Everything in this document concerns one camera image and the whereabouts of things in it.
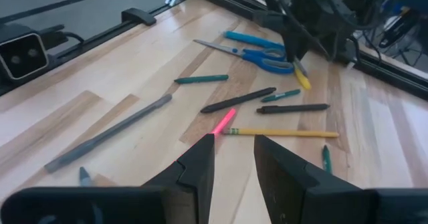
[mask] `gray floor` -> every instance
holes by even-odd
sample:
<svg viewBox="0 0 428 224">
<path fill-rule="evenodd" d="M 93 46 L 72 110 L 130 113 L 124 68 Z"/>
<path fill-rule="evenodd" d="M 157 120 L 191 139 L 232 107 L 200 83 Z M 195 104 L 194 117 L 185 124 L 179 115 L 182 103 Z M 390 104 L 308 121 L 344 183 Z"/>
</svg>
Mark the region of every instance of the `gray floor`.
<svg viewBox="0 0 428 224">
<path fill-rule="evenodd" d="M 36 7 L 42 7 L 63 0 L 0 0 L 0 17 L 14 13 L 27 11 Z M 149 11 L 163 5 L 165 0 L 85 0 L 79 3 L 46 11 L 38 15 L 19 19 L 16 22 L 40 30 L 57 24 L 64 24 L 66 31 L 71 31 L 88 39 L 120 23 L 120 12 L 136 7 Z M 74 44 L 76 40 L 70 40 L 50 53 L 57 53 Z M 411 63 L 417 58 L 417 53 L 408 53 Z M 416 68 L 428 72 L 428 57 L 423 55 Z"/>
</svg>

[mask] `yellow highlighter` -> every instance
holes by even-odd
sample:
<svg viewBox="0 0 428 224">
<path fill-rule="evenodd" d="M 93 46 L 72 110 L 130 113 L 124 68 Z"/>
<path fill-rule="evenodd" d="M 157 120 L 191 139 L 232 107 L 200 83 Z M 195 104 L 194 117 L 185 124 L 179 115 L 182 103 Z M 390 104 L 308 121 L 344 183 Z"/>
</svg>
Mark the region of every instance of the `yellow highlighter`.
<svg viewBox="0 0 428 224">
<path fill-rule="evenodd" d="M 337 138 L 337 132 L 324 131 L 307 131 L 307 130 L 262 130 L 250 128 L 230 128 L 223 131 L 223 134 L 232 135 L 256 135 L 262 134 L 266 136 L 299 136 L 299 137 L 322 137 L 322 138 Z"/>
<path fill-rule="evenodd" d="M 294 65 L 294 73 L 296 74 L 297 79 L 299 80 L 300 84 L 303 86 L 303 88 L 310 90 L 312 86 L 310 85 L 309 79 L 303 75 L 300 68 L 296 65 L 296 63 L 293 63 Z"/>
</svg>

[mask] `wooden table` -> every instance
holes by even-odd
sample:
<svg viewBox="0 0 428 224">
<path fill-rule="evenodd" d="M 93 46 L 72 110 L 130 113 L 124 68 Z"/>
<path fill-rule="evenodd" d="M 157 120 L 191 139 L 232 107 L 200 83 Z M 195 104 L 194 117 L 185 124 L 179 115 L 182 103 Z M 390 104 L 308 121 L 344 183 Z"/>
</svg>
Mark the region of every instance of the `wooden table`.
<svg viewBox="0 0 428 224">
<path fill-rule="evenodd" d="M 275 86 L 300 88 L 293 75 L 265 72 L 194 39 L 244 47 L 225 30 L 281 41 L 274 32 L 204 0 L 188 0 L 0 98 L 0 199 L 30 186 L 76 186 L 86 167 L 99 186 L 139 186 L 169 166 L 227 110 L 207 104 Z M 325 112 L 261 116 L 259 100 L 237 106 L 232 126 L 327 130 L 340 138 L 275 137 L 317 166 L 327 144 L 336 176 L 360 187 L 428 187 L 428 103 L 357 70 L 306 54 L 313 89 L 275 104 L 329 103 Z M 178 86 L 185 76 L 229 74 L 226 82 Z M 173 100 L 70 166 L 43 165 L 165 93 Z M 217 143 L 211 223 L 269 223 L 257 182 L 253 137 Z"/>
</svg>

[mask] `pink highlighter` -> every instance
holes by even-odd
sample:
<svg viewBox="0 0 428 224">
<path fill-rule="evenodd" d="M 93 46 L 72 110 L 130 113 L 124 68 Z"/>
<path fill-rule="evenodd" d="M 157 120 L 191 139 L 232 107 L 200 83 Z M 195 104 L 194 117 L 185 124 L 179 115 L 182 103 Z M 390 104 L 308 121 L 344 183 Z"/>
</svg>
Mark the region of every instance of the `pink highlighter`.
<svg viewBox="0 0 428 224">
<path fill-rule="evenodd" d="M 229 123 L 229 121 L 233 118 L 235 113 L 236 113 L 236 110 L 232 108 L 226 114 L 226 116 L 220 121 L 220 123 L 214 128 L 214 130 L 211 131 L 210 134 L 214 134 L 214 136 L 217 137 L 221 133 L 221 131 L 225 128 L 225 126 L 227 126 L 227 123 Z"/>
</svg>

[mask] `green marker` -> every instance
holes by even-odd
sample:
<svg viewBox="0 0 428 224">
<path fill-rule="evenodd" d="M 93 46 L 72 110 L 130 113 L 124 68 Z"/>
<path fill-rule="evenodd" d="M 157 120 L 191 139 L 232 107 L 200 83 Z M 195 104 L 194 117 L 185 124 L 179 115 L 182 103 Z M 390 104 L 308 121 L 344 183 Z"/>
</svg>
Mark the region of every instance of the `green marker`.
<svg viewBox="0 0 428 224">
<path fill-rule="evenodd" d="M 282 94 L 276 94 L 276 95 L 273 95 L 273 96 L 268 96 L 268 97 L 264 98 L 261 101 L 263 103 L 265 103 L 265 102 L 271 102 L 271 101 L 279 100 L 279 99 L 282 99 L 282 98 L 287 98 L 287 97 L 290 97 L 290 96 L 295 96 L 297 94 L 300 94 L 300 90 L 292 90 L 292 91 L 285 92 L 285 93 L 282 93 Z"/>
<path fill-rule="evenodd" d="M 188 78 L 179 78 L 174 80 L 178 84 L 192 84 L 192 83 L 201 83 L 201 82 L 213 82 L 213 81 L 224 81 L 229 79 L 227 74 L 218 75 L 218 76 L 198 76 L 198 77 L 188 77 Z"/>
<path fill-rule="evenodd" d="M 322 167 L 324 170 L 330 174 L 332 174 L 332 161 L 330 160 L 330 151 L 327 146 L 324 146 L 322 149 Z"/>
</svg>

